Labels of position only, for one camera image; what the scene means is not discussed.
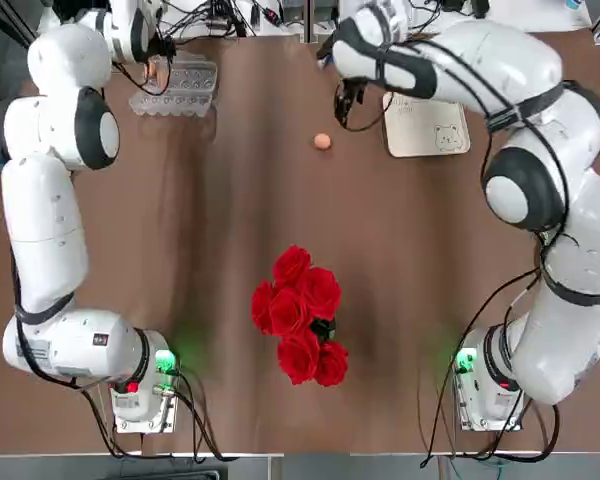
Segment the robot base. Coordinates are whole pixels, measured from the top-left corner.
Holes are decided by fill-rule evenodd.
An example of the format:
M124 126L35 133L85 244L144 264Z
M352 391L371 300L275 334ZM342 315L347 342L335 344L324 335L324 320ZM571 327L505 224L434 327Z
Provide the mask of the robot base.
M462 430L485 432L501 431L516 405L519 392L510 392L497 385L486 371L483 352L484 331L472 331L465 340L454 363L454 394ZM507 431L518 431L518 418L523 408L523 398L517 402L509 420ZM498 415L489 411L498 411Z
M120 433L172 433L175 428L177 399L154 392L154 387L175 389L175 357L158 332L144 331L149 341L147 371L137 391L118 393L113 388L111 402L116 429Z
M130 422L116 416L119 433L173 433L176 426L176 398L163 398L160 410L151 420Z

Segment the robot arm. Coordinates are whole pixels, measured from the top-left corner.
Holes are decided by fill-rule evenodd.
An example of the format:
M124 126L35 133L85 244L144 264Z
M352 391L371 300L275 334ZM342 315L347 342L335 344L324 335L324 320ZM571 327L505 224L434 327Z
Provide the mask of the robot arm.
M47 375L112 382L118 423L126 431L157 431L171 400L154 386L171 384L165 370L175 367L159 365L159 357L171 356L164 338L116 313L78 308L73 299L88 256L71 171L105 168L119 149L117 122L98 93L111 75L107 43L83 25L62 25L31 45L27 61L40 95L0 103L0 152L9 159L2 200L16 293L4 357L31 370L24 341Z
M392 27L386 3L363 6L334 34L329 53L345 83L459 102L485 115L494 130L507 128L509 139L482 178L487 203L502 221L551 236L569 208L533 307L507 332L513 354L505 351L502 327L492 327L473 330L458 357L463 428L501 430L508 417L515 425L521 390L558 403L600 358L600 176L591 168L600 152L600 99L563 82L558 54L530 35L467 21L429 42L404 42L405 28ZM515 115L445 49L513 104ZM345 88L337 99L345 118L352 98ZM564 179L537 132L556 153Z
M162 15L160 0L113 0L111 11L83 10L76 23L100 33L116 63L141 63L150 56L151 42L157 36L157 19Z

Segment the bear drawing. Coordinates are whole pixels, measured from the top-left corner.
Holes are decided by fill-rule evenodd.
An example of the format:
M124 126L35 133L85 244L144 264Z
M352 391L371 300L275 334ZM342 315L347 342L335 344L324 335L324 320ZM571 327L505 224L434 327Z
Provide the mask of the bear drawing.
M443 152L452 152L462 148L462 138L458 133L458 127L436 125L436 146Z

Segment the egg carton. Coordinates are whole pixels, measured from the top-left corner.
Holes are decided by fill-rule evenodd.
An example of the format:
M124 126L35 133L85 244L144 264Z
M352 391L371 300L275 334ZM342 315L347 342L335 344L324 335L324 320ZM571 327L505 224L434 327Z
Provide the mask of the egg carton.
M159 68L167 68L166 59ZM218 79L218 66L202 55L178 52L171 64L171 76L166 91L159 96L143 91L130 99L131 109L138 115L185 115L204 117L209 111ZM152 78L144 88L153 93L162 89Z

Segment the egg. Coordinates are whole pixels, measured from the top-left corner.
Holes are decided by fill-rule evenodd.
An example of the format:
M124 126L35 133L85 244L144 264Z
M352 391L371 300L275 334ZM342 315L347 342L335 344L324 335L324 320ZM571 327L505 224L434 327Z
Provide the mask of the egg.
M331 148L331 137L326 133L319 133L313 137L313 145L318 150L329 150Z

